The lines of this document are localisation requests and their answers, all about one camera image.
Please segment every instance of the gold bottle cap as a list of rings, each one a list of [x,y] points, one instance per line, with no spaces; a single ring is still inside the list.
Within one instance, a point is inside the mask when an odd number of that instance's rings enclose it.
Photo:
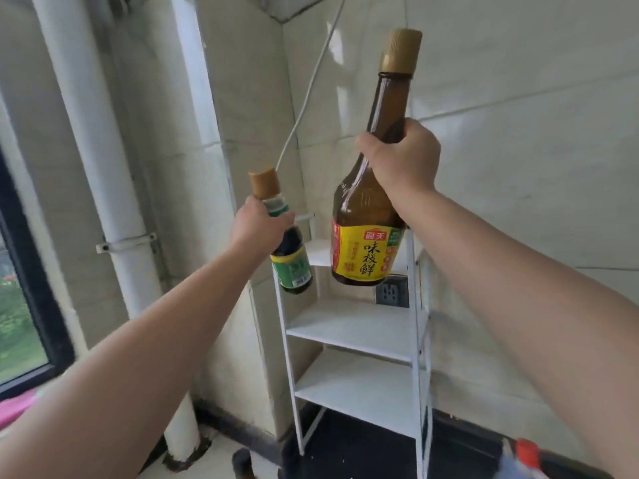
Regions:
[[[422,33],[419,30],[393,30],[381,55],[379,72],[414,74],[421,42]]]
[[[282,193],[275,168],[269,168],[261,173],[249,173],[249,178],[253,194],[260,200],[268,200]]]

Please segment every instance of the white shelf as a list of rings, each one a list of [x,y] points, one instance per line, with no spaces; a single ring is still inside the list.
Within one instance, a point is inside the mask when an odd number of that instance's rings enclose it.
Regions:
[[[420,423],[412,386],[407,365],[326,349],[297,383],[295,396],[415,438]]]
[[[351,299],[320,299],[286,334],[410,363],[409,309]]]
[[[311,265],[317,265],[318,267],[331,266],[330,240],[314,239],[305,243],[304,246]],[[408,272],[408,252],[404,241],[399,245],[397,257],[395,257],[395,262],[393,262],[390,271],[395,274],[406,274]]]

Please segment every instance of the bottle cap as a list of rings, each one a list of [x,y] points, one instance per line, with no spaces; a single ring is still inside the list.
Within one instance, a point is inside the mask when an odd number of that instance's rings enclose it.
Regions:
[[[379,71],[414,74],[421,42],[422,33],[419,30],[393,30],[381,54]]]
[[[268,200],[282,193],[275,168],[267,169],[261,173],[249,173],[249,178],[253,194],[260,200]]]
[[[515,444],[515,454],[517,459],[526,467],[540,469],[539,447],[536,443],[526,439],[517,439]]]
[[[233,472],[237,478],[254,477],[253,464],[251,462],[251,451],[247,448],[241,448],[236,451],[232,458]]]

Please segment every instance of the wall socket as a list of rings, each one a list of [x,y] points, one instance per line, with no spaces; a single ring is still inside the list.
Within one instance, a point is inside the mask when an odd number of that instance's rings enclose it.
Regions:
[[[390,275],[375,286],[375,303],[398,308],[410,307],[408,300],[408,277]]]

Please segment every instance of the red bottle cap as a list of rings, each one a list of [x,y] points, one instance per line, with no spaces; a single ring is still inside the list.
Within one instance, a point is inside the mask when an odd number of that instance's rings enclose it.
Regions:
[[[531,469],[541,468],[539,447],[536,443],[526,439],[517,439],[515,454],[517,455],[517,459],[519,459],[524,466],[530,467]]]

